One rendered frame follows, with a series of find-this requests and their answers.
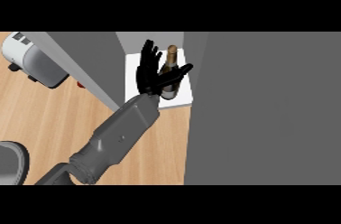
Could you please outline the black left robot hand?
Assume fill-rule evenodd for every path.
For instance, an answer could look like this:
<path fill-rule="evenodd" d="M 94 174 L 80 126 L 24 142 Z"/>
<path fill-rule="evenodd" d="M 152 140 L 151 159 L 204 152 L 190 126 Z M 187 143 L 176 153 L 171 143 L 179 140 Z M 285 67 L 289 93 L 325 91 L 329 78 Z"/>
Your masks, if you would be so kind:
<path fill-rule="evenodd" d="M 158 62 L 162 52 L 152 40 L 146 40 L 142 48 L 140 65 L 136 70 L 136 83 L 140 94 L 161 95 L 161 90 L 174 83 L 180 83 L 186 73 L 193 69 L 187 63 L 164 74 L 158 74 Z"/>

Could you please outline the dark wine bottle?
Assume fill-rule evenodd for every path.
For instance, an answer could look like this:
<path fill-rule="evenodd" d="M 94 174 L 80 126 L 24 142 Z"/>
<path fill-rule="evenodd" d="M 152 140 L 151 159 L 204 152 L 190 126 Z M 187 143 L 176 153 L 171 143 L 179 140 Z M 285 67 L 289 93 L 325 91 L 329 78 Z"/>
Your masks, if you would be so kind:
<path fill-rule="evenodd" d="M 158 74 L 162 75 L 164 73 L 176 70 L 177 68 L 179 68 L 179 65 L 177 65 L 177 46 L 171 45 L 168 47 L 167 60 L 165 60 L 165 63 L 161 67 Z M 179 88 L 180 88 L 179 82 L 174 82 L 171 85 L 164 87 L 161 90 L 161 97 L 167 100 L 174 99 L 177 96 Z"/>

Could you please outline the narrow grey cabinet door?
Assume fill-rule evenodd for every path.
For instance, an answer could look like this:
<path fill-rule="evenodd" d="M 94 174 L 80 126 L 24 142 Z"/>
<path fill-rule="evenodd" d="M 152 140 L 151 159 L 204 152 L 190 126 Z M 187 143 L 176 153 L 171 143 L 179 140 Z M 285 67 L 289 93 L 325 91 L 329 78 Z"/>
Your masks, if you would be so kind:
<path fill-rule="evenodd" d="M 115 32 L 24 32 L 43 53 L 117 111 L 125 102 L 125 52 Z"/>

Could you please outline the large dark grey cabinet door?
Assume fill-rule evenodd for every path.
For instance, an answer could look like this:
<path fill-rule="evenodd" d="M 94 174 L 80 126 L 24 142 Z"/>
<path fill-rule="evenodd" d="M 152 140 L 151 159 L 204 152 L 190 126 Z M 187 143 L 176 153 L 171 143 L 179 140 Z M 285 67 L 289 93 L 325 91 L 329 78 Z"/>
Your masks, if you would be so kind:
<path fill-rule="evenodd" d="M 341 33 L 213 33 L 189 184 L 341 184 Z"/>

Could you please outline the white and grey appliance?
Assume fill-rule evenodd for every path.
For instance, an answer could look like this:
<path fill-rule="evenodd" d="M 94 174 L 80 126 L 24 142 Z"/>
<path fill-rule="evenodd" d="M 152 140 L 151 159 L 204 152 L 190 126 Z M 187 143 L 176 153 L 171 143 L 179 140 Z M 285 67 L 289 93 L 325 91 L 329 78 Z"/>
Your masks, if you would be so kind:
<path fill-rule="evenodd" d="M 55 89 L 69 77 L 68 72 L 43 53 L 21 32 L 12 32 L 3 41 L 1 53 L 9 61 L 7 68 L 21 70 L 32 82 Z"/>

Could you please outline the dark grey rounded object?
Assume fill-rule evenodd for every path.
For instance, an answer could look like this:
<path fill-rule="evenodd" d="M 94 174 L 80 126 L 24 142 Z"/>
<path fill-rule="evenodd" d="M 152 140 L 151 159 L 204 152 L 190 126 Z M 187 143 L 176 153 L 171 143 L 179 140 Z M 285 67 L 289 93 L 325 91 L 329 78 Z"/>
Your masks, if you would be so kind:
<path fill-rule="evenodd" d="M 13 141 L 0 141 L 0 185 L 22 185 L 30 170 L 30 153 Z"/>

